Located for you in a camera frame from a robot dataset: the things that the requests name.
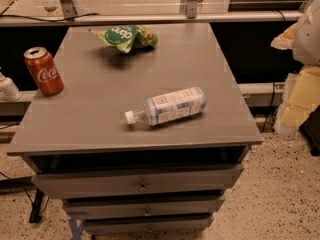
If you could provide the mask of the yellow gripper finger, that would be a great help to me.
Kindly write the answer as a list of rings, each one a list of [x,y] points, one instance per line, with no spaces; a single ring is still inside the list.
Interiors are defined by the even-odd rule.
[[[296,26],[296,23],[292,24],[283,33],[275,37],[271,42],[271,46],[279,50],[291,49],[293,46]]]
[[[319,105],[320,67],[304,66],[298,74],[289,73],[273,125],[275,132],[287,135],[298,130]]]

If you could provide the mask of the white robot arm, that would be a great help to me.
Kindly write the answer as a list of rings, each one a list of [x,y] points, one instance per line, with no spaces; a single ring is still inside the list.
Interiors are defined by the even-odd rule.
[[[278,134],[286,135],[296,131],[320,105],[320,0],[313,0],[271,46],[290,49],[294,60],[303,64],[298,74],[290,73],[285,81],[273,126]]]

